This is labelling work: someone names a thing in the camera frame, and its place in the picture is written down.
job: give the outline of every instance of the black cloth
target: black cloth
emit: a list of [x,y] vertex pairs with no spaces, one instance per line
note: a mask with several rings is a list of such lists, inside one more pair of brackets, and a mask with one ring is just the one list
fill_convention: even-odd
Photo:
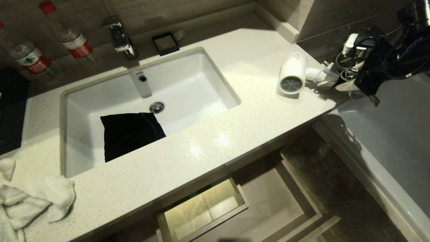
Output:
[[104,126],[104,161],[108,162],[166,137],[153,113],[100,117]]

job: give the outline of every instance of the speckled countertop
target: speckled countertop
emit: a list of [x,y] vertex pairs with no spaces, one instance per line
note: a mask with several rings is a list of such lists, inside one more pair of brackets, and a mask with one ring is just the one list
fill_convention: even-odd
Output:
[[[45,215],[38,217],[25,229],[28,242],[69,241],[87,234],[347,100],[336,91],[329,92],[328,98],[309,88],[298,99],[277,95],[279,68],[285,56],[303,50],[254,14],[192,31],[184,41],[181,51],[206,50],[242,103],[73,177],[77,199],[72,212],[52,224],[46,222]],[[153,51],[153,47],[140,48],[141,53],[145,50]],[[153,56],[140,64],[162,58]],[[121,54],[108,56],[105,66],[122,59]],[[308,56],[308,66],[318,67],[319,63]],[[76,72],[79,70],[71,69],[65,74]],[[22,147],[7,154],[17,160],[13,179],[60,175],[62,95],[126,72],[125,67],[114,68],[29,99]],[[217,142],[220,135],[228,137],[227,145]],[[200,152],[192,152],[193,146],[199,146]]]

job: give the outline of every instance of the faucet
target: faucet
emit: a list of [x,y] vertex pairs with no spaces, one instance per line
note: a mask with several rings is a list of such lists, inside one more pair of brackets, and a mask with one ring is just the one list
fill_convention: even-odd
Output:
[[139,57],[139,52],[133,46],[123,27],[123,23],[117,15],[106,17],[103,20],[102,27],[111,29],[112,44],[116,52],[124,52],[127,60],[134,60]]

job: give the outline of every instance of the white sink basin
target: white sink basin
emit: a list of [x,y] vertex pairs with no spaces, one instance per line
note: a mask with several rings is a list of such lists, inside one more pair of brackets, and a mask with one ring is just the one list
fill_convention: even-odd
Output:
[[[138,81],[142,75],[146,82]],[[204,50],[68,93],[64,98],[66,177],[105,164],[101,116],[150,112],[152,103],[162,102],[164,111],[155,116],[169,136],[240,104]]]

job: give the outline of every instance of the plastic water bottle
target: plastic water bottle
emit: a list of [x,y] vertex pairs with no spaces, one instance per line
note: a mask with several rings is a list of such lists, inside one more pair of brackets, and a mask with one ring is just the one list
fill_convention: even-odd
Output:
[[101,58],[81,31],[61,15],[51,1],[41,2],[39,8],[48,16],[51,30],[57,39],[85,69],[97,69],[102,66]]
[[15,31],[5,29],[0,22],[0,44],[23,68],[41,81],[58,83],[63,79],[61,69],[46,58],[32,42]]

